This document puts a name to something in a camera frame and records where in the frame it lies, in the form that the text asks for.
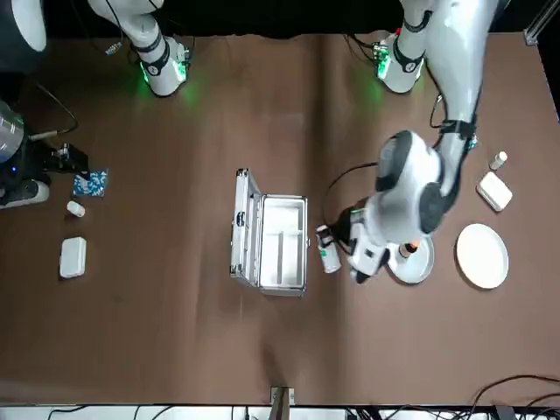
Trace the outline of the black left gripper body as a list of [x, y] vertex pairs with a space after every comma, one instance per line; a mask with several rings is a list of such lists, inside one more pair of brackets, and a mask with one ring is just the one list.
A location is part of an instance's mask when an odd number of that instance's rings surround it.
[[333, 239], [347, 255], [351, 255], [353, 251], [350, 240], [352, 211], [352, 208], [345, 208], [330, 226]]

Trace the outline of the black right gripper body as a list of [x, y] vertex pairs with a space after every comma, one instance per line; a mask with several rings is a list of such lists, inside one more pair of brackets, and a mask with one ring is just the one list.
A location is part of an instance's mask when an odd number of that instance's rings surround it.
[[67, 172], [67, 148], [65, 146], [60, 148], [53, 148], [47, 146], [43, 157], [43, 171], [44, 172]]

